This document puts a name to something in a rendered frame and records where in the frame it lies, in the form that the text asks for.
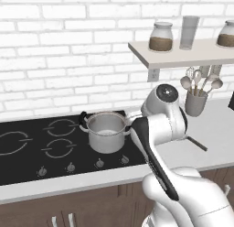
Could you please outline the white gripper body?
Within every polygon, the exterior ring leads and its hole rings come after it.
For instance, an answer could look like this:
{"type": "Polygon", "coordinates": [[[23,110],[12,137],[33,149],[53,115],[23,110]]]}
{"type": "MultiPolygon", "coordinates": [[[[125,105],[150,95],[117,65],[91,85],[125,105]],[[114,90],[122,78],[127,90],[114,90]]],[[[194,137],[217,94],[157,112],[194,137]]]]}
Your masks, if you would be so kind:
{"type": "Polygon", "coordinates": [[[128,112],[126,114],[126,121],[131,123],[133,122],[136,118],[142,117],[142,112],[140,110],[138,111],[133,111],[133,112],[128,112]]]}

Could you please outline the black hob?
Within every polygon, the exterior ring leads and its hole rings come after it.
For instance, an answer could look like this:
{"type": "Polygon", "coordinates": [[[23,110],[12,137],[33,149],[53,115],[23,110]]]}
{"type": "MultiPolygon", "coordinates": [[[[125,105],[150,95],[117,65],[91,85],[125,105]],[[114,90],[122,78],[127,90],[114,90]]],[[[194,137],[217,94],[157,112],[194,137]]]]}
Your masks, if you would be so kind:
{"type": "Polygon", "coordinates": [[[0,123],[0,186],[144,163],[128,135],[118,152],[94,151],[89,135],[79,127],[77,114],[0,123]],[[128,164],[121,162],[122,156],[129,158],[128,164]],[[102,168],[95,166],[99,158],[104,162],[102,168]],[[67,171],[69,163],[75,166],[73,172],[67,171]],[[37,174],[42,167],[47,170],[44,177],[37,174]]]}

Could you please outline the glass jar with brown contents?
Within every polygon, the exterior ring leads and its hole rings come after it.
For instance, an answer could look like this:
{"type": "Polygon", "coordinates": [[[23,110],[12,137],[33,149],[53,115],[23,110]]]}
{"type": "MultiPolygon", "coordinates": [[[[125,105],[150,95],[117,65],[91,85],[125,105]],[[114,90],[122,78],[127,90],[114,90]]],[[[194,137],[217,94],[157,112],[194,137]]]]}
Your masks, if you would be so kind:
{"type": "Polygon", "coordinates": [[[217,44],[221,47],[234,48],[234,20],[227,20],[218,35],[217,44]]]}
{"type": "Polygon", "coordinates": [[[149,38],[148,48],[156,52],[167,52],[173,47],[172,23],[155,22],[149,38]]]}

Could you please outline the pale wooden spoon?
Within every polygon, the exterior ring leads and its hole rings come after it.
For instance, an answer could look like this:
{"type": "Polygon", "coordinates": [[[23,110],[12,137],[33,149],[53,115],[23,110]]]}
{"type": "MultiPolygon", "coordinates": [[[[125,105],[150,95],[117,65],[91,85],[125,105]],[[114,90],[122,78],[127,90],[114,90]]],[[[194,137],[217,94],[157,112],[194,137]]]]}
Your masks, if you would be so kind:
{"type": "Polygon", "coordinates": [[[213,91],[215,89],[221,88],[222,85],[223,85],[223,81],[221,79],[216,79],[216,80],[212,81],[211,88],[207,93],[210,93],[211,91],[213,91]]]}
{"type": "Polygon", "coordinates": [[[197,85],[200,82],[202,77],[201,71],[200,70],[195,70],[193,74],[193,80],[195,83],[195,89],[194,89],[194,95],[197,95],[197,85]]]}
{"type": "Polygon", "coordinates": [[[190,80],[189,77],[184,76],[181,80],[180,80],[181,86],[185,89],[188,90],[189,92],[192,92],[192,82],[190,80]]]}

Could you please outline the black appliance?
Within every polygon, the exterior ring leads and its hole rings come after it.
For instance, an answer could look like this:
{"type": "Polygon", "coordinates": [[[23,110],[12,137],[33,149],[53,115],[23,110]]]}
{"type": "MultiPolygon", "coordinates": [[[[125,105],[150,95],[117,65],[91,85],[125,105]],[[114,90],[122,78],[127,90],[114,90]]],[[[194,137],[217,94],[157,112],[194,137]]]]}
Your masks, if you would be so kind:
{"type": "Polygon", "coordinates": [[[230,108],[231,110],[234,111],[234,91],[233,91],[232,96],[230,98],[228,108],[230,108]]]}

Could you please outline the tall clear glass tumbler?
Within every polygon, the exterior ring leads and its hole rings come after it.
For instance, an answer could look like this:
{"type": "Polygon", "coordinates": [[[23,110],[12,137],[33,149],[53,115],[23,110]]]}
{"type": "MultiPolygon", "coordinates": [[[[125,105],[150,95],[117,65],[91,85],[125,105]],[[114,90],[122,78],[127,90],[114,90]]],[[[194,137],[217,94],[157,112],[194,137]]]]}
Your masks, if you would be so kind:
{"type": "Polygon", "coordinates": [[[184,16],[181,30],[180,46],[181,49],[192,49],[197,27],[199,23],[199,16],[184,16]]]}

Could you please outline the grey utensil holder cup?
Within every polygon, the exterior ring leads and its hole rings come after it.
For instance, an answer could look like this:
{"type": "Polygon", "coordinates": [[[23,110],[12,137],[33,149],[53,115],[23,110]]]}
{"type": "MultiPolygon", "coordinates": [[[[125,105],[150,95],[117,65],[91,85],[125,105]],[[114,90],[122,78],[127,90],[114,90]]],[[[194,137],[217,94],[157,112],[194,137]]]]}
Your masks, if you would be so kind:
{"type": "Polygon", "coordinates": [[[203,112],[207,102],[207,93],[202,92],[200,96],[188,92],[186,94],[185,111],[189,116],[198,117],[203,112]]]}

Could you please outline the beige wall shelf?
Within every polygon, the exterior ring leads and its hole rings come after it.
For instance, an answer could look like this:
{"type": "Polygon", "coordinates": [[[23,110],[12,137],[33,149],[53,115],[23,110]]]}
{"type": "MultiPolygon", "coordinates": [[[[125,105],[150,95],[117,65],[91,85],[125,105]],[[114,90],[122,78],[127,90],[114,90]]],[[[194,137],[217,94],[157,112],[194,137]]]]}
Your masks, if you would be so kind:
{"type": "Polygon", "coordinates": [[[147,41],[129,42],[128,48],[148,70],[234,64],[234,49],[219,47],[215,39],[196,39],[191,50],[180,49],[178,40],[169,52],[150,51],[147,41]]]}

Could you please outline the brown cupboard door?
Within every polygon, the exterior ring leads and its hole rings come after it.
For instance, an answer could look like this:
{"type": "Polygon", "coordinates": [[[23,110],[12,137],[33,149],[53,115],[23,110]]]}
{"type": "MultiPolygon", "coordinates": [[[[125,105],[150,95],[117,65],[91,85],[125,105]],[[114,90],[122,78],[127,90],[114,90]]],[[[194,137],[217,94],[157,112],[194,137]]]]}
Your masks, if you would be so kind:
{"type": "Polygon", "coordinates": [[[61,210],[66,227],[69,227],[70,213],[73,213],[75,227],[124,226],[124,207],[118,186],[66,194],[61,210]]]}
{"type": "Polygon", "coordinates": [[[24,200],[0,205],[0,227],[65,227],[57,197],[24,200]]]}
{"type": "Polygon", "coordinates": [[[227,198],[234,210],[234,166],[200,171],[200,174],[202,177],[208,178],[217,183],[222,190],[225,190],[226,185],[230,186],[227,198]]]}

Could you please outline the white wall socket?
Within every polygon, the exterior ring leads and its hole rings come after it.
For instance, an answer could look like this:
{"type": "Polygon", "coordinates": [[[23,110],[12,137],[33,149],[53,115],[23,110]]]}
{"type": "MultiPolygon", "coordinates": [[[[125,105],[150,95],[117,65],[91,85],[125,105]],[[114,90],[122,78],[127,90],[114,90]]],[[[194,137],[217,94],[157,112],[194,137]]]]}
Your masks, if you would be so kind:
{"type": "Polygon", "coordinates": [[[222,66],[221,65],[212,65],[211,66],[211,73],[219,75],[221,71],[222,66]]]}
{"type": "Polygon", "coordinates": [[[199,70],[201,71],[201,74],[202,74],[203,78],[206,78],[208,76],[209,69],[210,69],[209,66],[200,66],[199,67],[199,70]]]}
{"type": "Polygon", "coordinates": [[[152,69],[148,71],[148,82],[157,82],[159,80],[159,69],[152,69]]]}

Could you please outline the steel cooking pot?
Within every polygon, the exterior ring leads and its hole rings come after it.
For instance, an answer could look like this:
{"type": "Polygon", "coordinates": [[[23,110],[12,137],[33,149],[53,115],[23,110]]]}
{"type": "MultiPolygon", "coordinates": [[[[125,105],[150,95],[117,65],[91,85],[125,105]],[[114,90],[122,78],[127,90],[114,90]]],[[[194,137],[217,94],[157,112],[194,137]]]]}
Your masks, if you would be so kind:
{"type": "Polygon", "coordinates": [[[118,152],[130,134],[126,131],[125,118],[116,112],[99,112],[88,117],[86,112],[79,116],[80,129],[89,135],[90,147],[101,154],[118,152]]]}

